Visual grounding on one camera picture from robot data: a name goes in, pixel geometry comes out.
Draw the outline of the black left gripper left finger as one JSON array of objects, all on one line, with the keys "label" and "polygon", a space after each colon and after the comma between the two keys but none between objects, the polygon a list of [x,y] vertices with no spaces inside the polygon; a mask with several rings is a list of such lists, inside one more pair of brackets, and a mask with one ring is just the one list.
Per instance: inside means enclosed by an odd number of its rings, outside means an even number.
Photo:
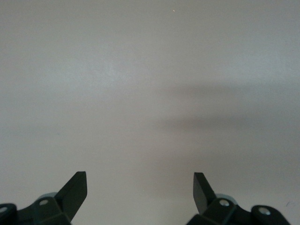
[{"label": "black left gripper left finger", "polygon": [[24,209],[18,210],[13,203],[2,203],[0,223],[2,225],[70,225],[86,197],[86,172],[76,172],[57,193],[44,194]]}]

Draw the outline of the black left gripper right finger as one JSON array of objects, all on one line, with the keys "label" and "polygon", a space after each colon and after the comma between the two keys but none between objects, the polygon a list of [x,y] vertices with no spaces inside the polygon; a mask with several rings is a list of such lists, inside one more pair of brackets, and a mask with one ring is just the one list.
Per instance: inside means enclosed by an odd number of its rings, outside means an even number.
[{"label": "black left gripper right finger", "polygon": [[217,195],[202,172],[195,172],[193,198],[198,210],[188,225],[288,225],[277,209],[255,205],[251,211],[242,209],[228,195]]}]

